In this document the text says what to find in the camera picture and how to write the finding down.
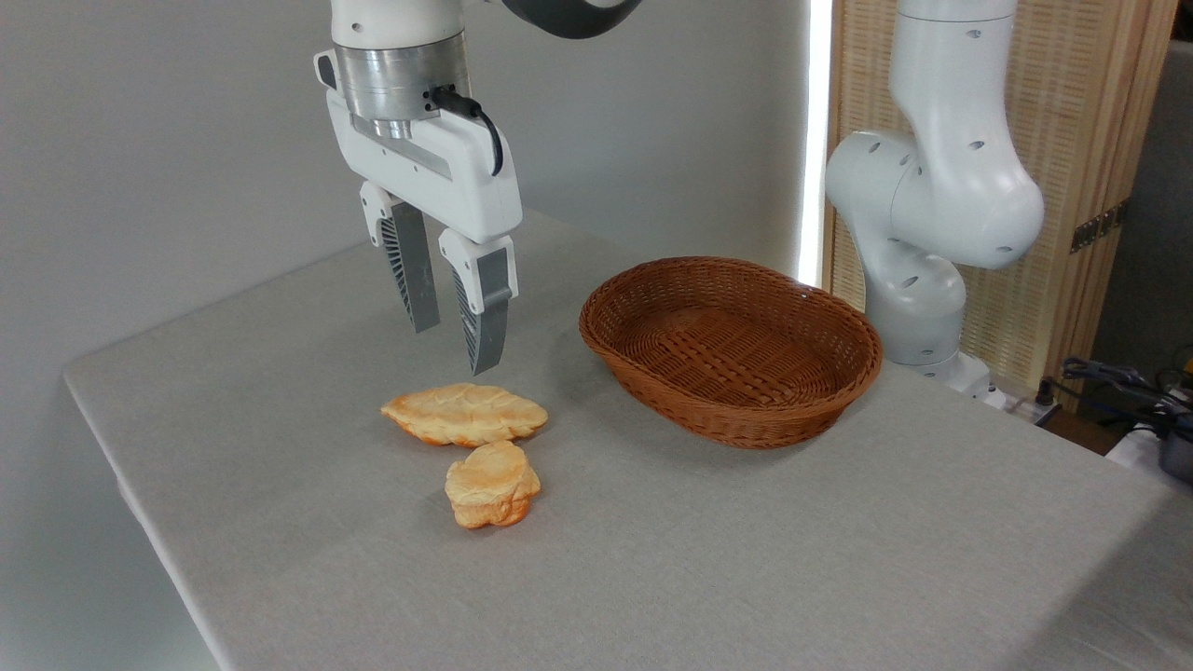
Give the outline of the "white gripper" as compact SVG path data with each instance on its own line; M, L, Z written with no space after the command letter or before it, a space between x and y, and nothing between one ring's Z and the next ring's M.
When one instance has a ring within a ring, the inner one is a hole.
M477 377L501 361L509 301L519 295L513 241L506 234L521 224L524 210L503 133L497 133L503 149L499 173L493 171L493 133L481 121L438 111L410 121L404 136L395 137L350 113L332 50L319 53L314 62L341 156L366 180L361 207L369 238L387 254L418 333L441 322L424 213L449 226L438 246L452 270Z

